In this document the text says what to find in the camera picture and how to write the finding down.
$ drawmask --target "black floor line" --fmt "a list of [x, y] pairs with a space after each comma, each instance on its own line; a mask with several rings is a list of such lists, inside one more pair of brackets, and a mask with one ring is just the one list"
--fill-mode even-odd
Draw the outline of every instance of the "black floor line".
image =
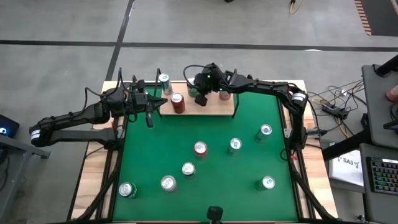
[[257, 44], [190, 44], [190, 43], [122, 43], [121, 47], [167, 49], [244, 49], [244, 50], [322, 50], [345, 52], [398, 52], [398, 47], [334, 47], [305, 45], [257, 45]]
[[46, 40], [0, 40], [7, 45], [41, 45], [41, 46], [78, 46], [78, 47], [114, 47], [116, 42], [91, 41], [46, 41]]
[[130, 19], [130, 14], [132, 11], [133, 4], [134, 4], [134, 0], [129, 0], [129, 3], [127, 4], [126, 12], [124, 13], [122, 26], [119, 31], [118, 40], [117, 40], [116, 46], [113, 50], [111, 62], [109, 63], [108, 71], [106, 72], [105, 81], [112, 80], [114, 68], [116, 66], [116, 62], [118, 61], [122, 41], [123, 41], [124, 35], [126, 33], [127, 25], [129, 24], [129, 19]]

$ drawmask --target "green mat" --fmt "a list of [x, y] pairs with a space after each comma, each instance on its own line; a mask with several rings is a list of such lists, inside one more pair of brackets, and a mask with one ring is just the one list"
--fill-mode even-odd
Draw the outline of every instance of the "green mat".
[[[282, 127], [274, 96], [243, 93], [235, 119], [230, 116], [153, 115], [147, 128], [144, 114], [130, 123], [119, 184], [137, 185], [135, 199], [116, 196], [113, 221], [208, 221], [209, 206], [224, 209], [223, 221], [297, 221], [287, 162], [279, 157], [284, 148]], [[262, 124], [272, 134], [262, 144], [254, 135]], [[240, 138], [242, 149], [227, 155], [229, 141]], [[193, 145], [204, 141], [208, 157], [198, 161]], [[182, 165], [193, 162], [195, 178], [182, 175]], [[162, 190], [160, 180], [172, 175], [177, 190]], [[255, 181], [265, 175], [275, 187], [259, 192]]]

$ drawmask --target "computer keyboard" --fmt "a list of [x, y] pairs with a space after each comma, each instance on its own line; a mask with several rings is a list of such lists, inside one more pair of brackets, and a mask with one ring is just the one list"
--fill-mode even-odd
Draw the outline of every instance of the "computer keyboard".
[[367, 162], [372, 191], [398, 195], [398, 161], [367, 157]]

